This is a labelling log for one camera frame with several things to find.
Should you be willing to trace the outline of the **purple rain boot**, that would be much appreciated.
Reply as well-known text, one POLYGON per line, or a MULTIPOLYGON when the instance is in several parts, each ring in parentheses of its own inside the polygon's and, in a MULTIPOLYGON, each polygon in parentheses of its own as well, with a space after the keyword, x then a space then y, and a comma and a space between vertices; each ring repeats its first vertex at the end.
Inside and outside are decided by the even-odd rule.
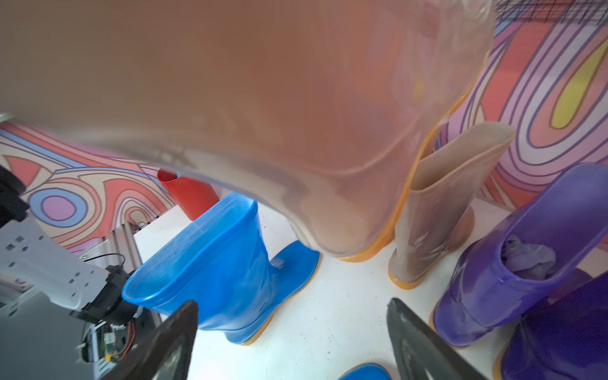
POLYGON ((607 167, 577 164, 469 245, 431 316, 465 348, 515 320, 570 277, 607 235, 607 167))
POLYGON ((495 379, 606 379, 607 274, 524 315, 495 379))

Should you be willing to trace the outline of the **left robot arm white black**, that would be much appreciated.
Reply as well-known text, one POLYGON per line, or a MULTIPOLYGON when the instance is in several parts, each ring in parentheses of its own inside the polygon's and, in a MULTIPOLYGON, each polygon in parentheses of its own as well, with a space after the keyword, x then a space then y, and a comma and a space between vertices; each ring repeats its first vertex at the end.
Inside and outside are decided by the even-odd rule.
POLYGON ((30 283, 74 318, 123 326, 139 307, 122 298, 128 274, 121 264, 100 268, 54 242, 21 195, 25 185, 1 168, 1 273, 30 283))

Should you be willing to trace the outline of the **beige rain boot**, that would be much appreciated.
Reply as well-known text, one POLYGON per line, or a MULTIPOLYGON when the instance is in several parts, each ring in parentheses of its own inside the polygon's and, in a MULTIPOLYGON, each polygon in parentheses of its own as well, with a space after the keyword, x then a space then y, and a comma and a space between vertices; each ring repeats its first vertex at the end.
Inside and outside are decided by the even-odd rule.
POLYGON ((475 224, 470 204, 515 136, 506 123, 479 123, 421 160, 394 230, 388 273, 395 285, 416 288, 467 241, 475 224))
POLYGON ((361 262, 495 28, 491 1, 4 1, 1 110, 243 193, 361 262))

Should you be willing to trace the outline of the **blue rain boot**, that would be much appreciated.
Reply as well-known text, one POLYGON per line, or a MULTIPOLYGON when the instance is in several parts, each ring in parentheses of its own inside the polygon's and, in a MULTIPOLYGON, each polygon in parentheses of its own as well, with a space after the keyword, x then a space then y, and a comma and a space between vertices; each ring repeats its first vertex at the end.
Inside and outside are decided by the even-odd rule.
POLYGON ((361 364, 345 372, 339 380, 391 380, 389 372, 381 365, 361 364))
POLYGON ((232 193, 138 268, 122 297, 164 315, 193 301, 199 329, 251 345, 276 310, 310 283, 320 257, 295 241, 270 258, 257 202, 232 193))

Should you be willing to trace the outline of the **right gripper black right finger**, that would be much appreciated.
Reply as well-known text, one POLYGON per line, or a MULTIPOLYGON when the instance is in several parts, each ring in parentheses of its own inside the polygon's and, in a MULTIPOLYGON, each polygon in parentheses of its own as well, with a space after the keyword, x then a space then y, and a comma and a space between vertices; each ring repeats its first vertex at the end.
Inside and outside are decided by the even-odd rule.
POLYGON ((483 379, 402 300, 392 298, 386 322, 402 379, 483 379))

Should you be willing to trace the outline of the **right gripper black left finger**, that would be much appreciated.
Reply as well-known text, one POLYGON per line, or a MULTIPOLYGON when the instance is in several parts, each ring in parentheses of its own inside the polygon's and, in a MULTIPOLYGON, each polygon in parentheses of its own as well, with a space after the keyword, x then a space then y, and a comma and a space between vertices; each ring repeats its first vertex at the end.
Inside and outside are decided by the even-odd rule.
POLYGON ((185 302, 104 379, 186 379, 198 327, 198 305, 185 302))

